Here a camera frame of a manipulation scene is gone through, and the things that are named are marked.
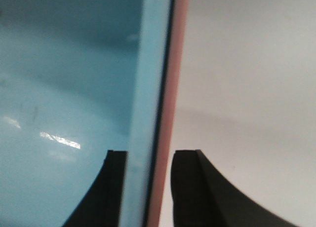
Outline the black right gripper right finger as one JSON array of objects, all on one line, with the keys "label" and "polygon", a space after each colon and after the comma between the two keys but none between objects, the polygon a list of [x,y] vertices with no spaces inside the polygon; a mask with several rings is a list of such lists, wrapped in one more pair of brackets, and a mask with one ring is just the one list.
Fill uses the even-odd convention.
[{"label": "black right gripper right finger", "polygon": [[291,227],[231,184],[200,150],[178,150],[171,165],[175,227]]}]

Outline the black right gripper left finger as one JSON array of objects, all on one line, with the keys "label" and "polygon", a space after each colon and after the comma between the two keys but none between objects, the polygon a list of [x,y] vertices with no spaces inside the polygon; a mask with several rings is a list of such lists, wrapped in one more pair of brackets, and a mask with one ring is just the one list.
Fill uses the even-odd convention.
[{"label": "black right gripper left finger", "polygon": [[65,227],[117,227],[125,178],[127,151],[109,150],[84,198]]}]

